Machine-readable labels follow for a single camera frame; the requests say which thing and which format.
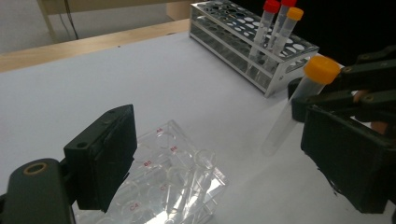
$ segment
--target red cap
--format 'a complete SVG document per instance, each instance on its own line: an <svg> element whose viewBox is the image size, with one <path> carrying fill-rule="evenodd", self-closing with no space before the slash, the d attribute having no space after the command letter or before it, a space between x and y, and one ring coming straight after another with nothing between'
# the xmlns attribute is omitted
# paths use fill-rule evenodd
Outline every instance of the red cap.
<svg viewBox="0 0 396 224"><path fill-rule="evenodd" d="M282 0L281 4L287 7L294 7L296 5L297 0Z"/></svg>
<svg viewBox="0 0 396 224"><path fill-rule="evenodd" d="M276 0L266 0L264 3L264 11L268 11L271 13L277 13L280 8L280 3Z"/></svg>

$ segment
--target black cloth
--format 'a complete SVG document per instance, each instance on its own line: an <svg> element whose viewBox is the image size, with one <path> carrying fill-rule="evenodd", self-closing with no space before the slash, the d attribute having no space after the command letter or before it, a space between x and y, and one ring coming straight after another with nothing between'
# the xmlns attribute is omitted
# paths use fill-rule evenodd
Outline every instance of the black cloth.
<svg viewBox="0 0 396 224"><path fill-rule="evenodd" d="M261 16L264 1L233 0ZM298 0L304 11L293 33L319 46L319 53L343 65L358 55L396 45L396 1Z"/></svg>

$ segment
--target gray floor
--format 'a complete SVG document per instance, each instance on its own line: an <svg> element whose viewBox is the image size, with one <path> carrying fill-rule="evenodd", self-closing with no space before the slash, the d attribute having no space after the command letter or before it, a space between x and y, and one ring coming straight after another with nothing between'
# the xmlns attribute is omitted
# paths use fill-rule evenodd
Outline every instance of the gray floor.
<svg viewBox="0 0 396 224"><path fill-rule="evenodd" d="M79 38L171 21L165 4L72 13L72 18ZM61 42L75 39L67 15L49 19ZM36 0L0 0L0 29L0 53L53 44Z"/></svg>

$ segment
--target metal test tube rack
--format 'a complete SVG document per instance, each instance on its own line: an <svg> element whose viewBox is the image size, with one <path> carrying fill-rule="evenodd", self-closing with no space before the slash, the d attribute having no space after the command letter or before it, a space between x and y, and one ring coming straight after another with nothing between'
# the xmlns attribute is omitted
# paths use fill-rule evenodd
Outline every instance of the metal test tube rack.
<svg viewBox="0 0 396 224"><path fill-rule="evenodd" d="M285 90L295 78L303 76L304 65L318 53L318 47L291 34L280 56L276 56L253 42L260 19L230 1L191 4L190 37L216 54L268 98ZM248 55L252 46L260 54L251 60ZM262 66L268 58L277 62L276 69L271 72ZM249 64L252 68L247 74Z"/></svg>

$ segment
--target white tabletop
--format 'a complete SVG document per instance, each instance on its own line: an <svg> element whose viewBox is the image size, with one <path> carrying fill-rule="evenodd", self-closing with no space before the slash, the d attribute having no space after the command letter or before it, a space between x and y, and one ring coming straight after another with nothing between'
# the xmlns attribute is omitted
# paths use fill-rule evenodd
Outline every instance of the white tabletop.
<svg viewBox="0 0 396 224"><path fill-rule="evenodd" d="M390 223L335 194L300 150L299 124L274 157L259 147L286 103L241 77L187 33L0 74L0 193L28 161L63 148L107 110L134 105L137 134L173 119L214 150L230 181L210 223Z"/></svg>

